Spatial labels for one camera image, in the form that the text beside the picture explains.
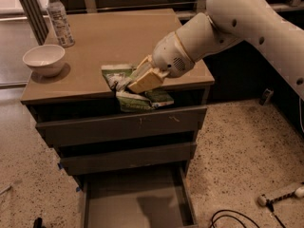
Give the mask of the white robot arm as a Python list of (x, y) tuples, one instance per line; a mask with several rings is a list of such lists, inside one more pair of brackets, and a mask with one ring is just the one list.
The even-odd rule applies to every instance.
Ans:
[(257, 49), (304, 99), (304, 30), (278, 15), (265, 0), (206, 0), (206, 12), (169, 33), (132, 73), (135, 93), (177, 78), (200, 59), (241, 41)]

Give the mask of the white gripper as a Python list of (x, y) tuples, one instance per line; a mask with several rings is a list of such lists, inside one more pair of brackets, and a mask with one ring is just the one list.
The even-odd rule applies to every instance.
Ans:
[(130, 78), (135, 80), (127, 88), (140, 94), (160, 87), (164, 79), (178, 78), (191, 70), (195, 62), (184, 51), (176, 32), (161, 39), (151, 55), (147, 55), (132, 71)]

